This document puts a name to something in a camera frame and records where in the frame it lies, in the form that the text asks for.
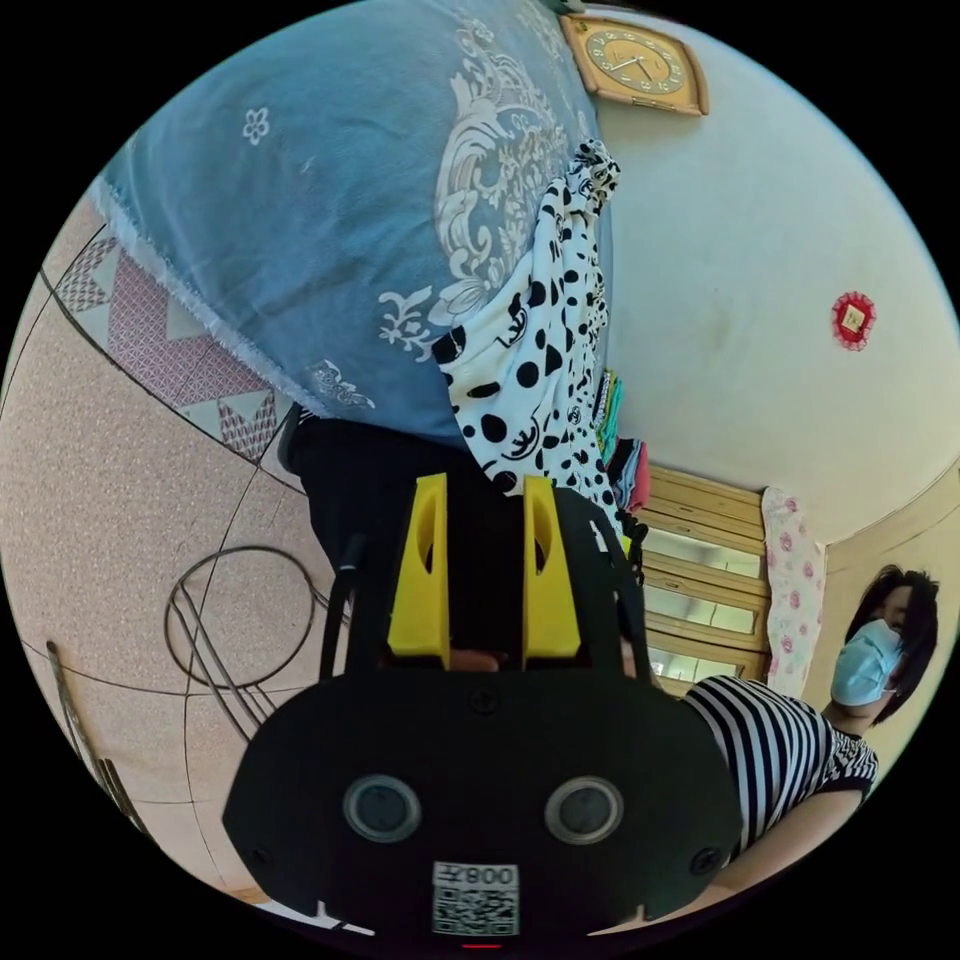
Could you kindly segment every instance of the tiled floor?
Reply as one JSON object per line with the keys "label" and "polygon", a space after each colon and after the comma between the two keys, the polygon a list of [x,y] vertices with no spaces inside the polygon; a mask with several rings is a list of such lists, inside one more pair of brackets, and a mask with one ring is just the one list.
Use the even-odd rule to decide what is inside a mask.
{"label": "tiled floor", "polygon": [[[4,581],[61,729],[48,640],[90,740],[163,851],[248,900],[255,885],[220,823],[243,741],[174,663],[164,612],[178,578],[224,547],[286,551],[329,590],[306,498],[276,459],[289,408],[78,205],[30,290],[0,393]],[[186,586],[235,681],[269,675],[275,706],[315,681],[324,611],[289,560],[230,554]],[[189,665],[174,617],[169,637]]]}

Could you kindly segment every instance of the metal wire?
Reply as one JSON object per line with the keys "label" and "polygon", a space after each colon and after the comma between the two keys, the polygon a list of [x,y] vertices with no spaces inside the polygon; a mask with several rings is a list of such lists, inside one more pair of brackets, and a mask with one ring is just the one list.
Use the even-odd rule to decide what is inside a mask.
{"label": "metal wire", "polygon": [[63,670],[63,664],[60,661],[60,651],[57,645],[52,641],[47,641],[47,659],[53,670],[54,681],[57,685],[57,696],[60,700],[60,709],[63,712],[64,724],[67,728],[67,736],[73,747],[74,753],[90,771],[97,785],[106,793],[111,800],[120,808],[125,817],[131,820],[134,826],[144,835],[150,837],[150,833],[140,819],[140,814],[130,800],[130,796],[123,786],[120,774],[112,760],[101,759],[93,749],[93,744],[80,722],[80,716],[77,713],[73,698],[70,696],[70,687],[67,684],[67,676]]}
{"label": "metal wire", "polygon": [[[197,609],[197,605],[194,603],[190,592],[187,590],[186,582],[198,570],[207,564],[216,565],[216,562],[221,557],[229,556],[230,554],[234,553],[249,553],[255,551],[259,551],[260,553],[271,553],[275,556],[283,557],[283,559],[289,560],[290,563],[297,568],[307,585],[307,589],[310,591],[310,616],[307,619],[307,625],[304,628],[303,636],[294,647],[293,652],[285,660],[283,660],[279,666],[275,667],[269,673],[265,673],[262,676],[255,678],[254,680],[248,680],[244,683],[236,683],[230,676],[230,672],[227,670],[226,666],[224,666],[223,660],[217,653],[217,649],[203,625],[201,613]],[[187,612],[193,618],[195,623],[193,630],[190,629],[190,626],[187,623],[187,618],[184,616],[184,611],[181,609],[178,601],[182,602],[186,606]],[[186,674],[191,680],[199,683],[201,686],[207,687],[210,690],[210,692],[216,698],[220,709],[227,717],[227,720],[229,720],[230,725],[241,737],[241,739],[243,739],[246,743],[249,743],[251,739],[250,734],[248,734],[244,729],[241,719],[243,716],[245,716],[253,725],[254,730],[257,730],[260,728],[263,721],[265,721],[276,710],[276,705],[270,699],[269,694],[263,689],[262,685],[280,673],[280,671],[290,664],[303,649],[303,645],[306,643],[307,637],[310,635],[310,630],[313,627],[313,621],[318,605],[324,610],[329,610],[330,598],[321,593],[314,586],[313,581],[310,579],[310,574],[296,557],[293,557],[285,550],[279,550],[276,547],[228,547],[224,550],[218,550],[216,553],[212,553],[209,556],[204,557],[202,560],[190,567],[190,569],[187,570],[187,572],[183,574],[179,580],[177,580],[173,589],[170,591],[170,596],[167,598],[166,607],[164,608],[164,641],[166,642],[168,653],[180,671]],[[184,635],[186,636],[187,644],[191,653],[191,662],[189,665],[184,664],[180,660],[180,658],[177,656],[176,650],[174,649],[173,641],[170,636],[171,613],[173,613],[176,619],[180,622],[180,626]],[[349,625],[350,623],[350,618],[346,614],[342,614],[340,620],[345,625]],[[206,652],[201,650],[201,645],[197,642],[198,639],[203,641],[203,648]],[[214,680],[214,671],[211,670],[211,666],[208,666],[208,658],[211,661],[214,671],[220,676],[219,681]],[[193,672],[193,664],[196,664],[202,676],[198,676]],[[238,712],[228,705],[227,700],[224,697],[225,693],[230,694],[239,711],[242,711],[240,715],[238,715]]]}

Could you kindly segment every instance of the blue blanket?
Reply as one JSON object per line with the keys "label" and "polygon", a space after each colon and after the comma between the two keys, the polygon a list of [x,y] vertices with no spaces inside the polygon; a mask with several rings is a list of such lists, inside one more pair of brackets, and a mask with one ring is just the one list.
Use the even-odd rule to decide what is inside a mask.
{"label": "blue blanket", "polygon": [[539,0],[364,0],[191,84],[92,194],[133,259],[278,390],[462,443],[430,347],[501,289],[546,185],[596,136]]}

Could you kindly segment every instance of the black and white striped shirt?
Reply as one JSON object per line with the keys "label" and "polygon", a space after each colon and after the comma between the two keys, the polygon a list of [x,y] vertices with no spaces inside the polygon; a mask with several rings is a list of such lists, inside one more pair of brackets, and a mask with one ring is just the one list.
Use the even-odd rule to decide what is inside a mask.
{"label": "black and white striped shirt", "polygon": [[815,793],[859,790],[866,798],[876,780],[877,756],[860,737],[762,683],[710,677],[683,702],[710,726],[740,795],[743,832],[731,860]]}

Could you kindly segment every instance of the face mask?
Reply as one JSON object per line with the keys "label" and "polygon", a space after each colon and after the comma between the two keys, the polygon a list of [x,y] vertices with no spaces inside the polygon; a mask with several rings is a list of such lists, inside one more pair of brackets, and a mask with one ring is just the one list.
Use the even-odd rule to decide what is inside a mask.
{"label": "face mask", "polygon": [[900,635],[883,620],[862,626],[840,651],[830,696],[845,707],[875,703],[900,662]]}

